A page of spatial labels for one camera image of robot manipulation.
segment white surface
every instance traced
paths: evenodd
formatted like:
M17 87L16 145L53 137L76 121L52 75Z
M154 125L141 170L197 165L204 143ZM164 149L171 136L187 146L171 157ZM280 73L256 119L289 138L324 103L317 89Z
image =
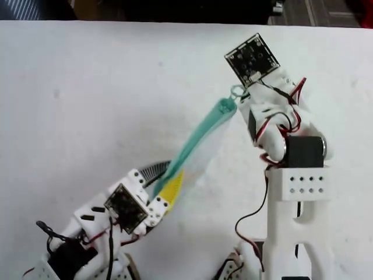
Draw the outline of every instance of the white surface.
M0 273L19 279L56 231L133 167L169 159L238 83L224 54L260 32L335 147L336 279L370 279L373 32L104 22L0 23ZM237 114L197 185L128 246L143 279L210 279L258 207L263 168ZM242 223L264 237L266 210Z

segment green plastic object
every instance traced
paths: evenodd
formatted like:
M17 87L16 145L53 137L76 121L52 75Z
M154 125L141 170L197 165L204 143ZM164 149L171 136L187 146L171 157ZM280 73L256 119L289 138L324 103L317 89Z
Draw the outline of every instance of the green plastic object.
M171 161L168 169L157 182L154 188L154 197L162 190L162 188L179 174L184 164L193 154L193 151L219 126L224 124L237 111L235 101L229 98L220 99L205 119L198 125L187 142L182 147L180 153Z

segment red wire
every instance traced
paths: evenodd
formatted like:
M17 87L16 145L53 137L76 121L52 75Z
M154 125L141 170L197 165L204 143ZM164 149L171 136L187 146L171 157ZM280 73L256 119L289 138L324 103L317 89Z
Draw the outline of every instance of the red wire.
M27 270L23 275L22 275L22 279L27 275L29 274L30 272L32 272L35 268L30 268L29 270Z
M260 127L260 129L259 129L258 132L256 133L255 138L254 138L254 141L255 141L255 142L258 142L258 141L259 141L259 138L262 136L264 130L267 128L270 119L271 119L271 117L267 118L267 120L263 123L263 125Z
M112 225L115 226L115 225L117 225L117 224L118 224L118 221L115 221ZM88 245L88 244L94 242L96 239L98 239L98 238L100 238L102 235L104 235L104 234L106 233L106 230L108 230L108 229L109 229L109 227L106 228L106 229L104 229L104 230L103 230L102 232L100 232L99 234L93 236L93 237L92 237L88 242L86 242L86 243L84 243L84 244Z
M294 97L296 93L299 93L298 98L300 96L300 92L302 91L302 88L304 86L305 81L307 80L306 77L304 77L301 82L293 89L293 91L290 93L290 97Z
M135 235L135 238L130 239L130 240L128 240L128 241L123 241L123 242L121 242L121 246L124 246L124 245L128 245L128 244L134 243L134 242L138 241L139 239L140 239L140 236Z

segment white plastic frame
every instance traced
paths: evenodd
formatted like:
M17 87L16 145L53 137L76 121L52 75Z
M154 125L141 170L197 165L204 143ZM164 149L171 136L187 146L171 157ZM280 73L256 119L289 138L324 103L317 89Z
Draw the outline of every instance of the white plastic frame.
M311 193L303 193L303 213L294 219L296 200L284 200L283 190L291 184L284 178L300 178L305 176L304 169L271 169L267 172L268 186L268 233L263 245L263 263L265 272L262 280L279 280L284 276L294 275L294 263L288 256L294 255L296 244L302 243L311 260L312 280L333 279L333 257L330 247L329 201L324 197L312 197ZM328 177L327 168L307 170L308 176L314 178ZM325 190L329 185L323 180Z

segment circuit board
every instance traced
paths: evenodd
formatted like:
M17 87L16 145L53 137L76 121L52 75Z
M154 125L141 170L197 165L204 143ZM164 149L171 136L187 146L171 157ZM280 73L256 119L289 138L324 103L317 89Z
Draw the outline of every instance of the circuit board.
M117 222L127 234L131 234L147 217L146 211L131 196L123 184L119 184L104 205L108 210L118 214Z
M225 58L245 88L280 67L259 33L229 52Z

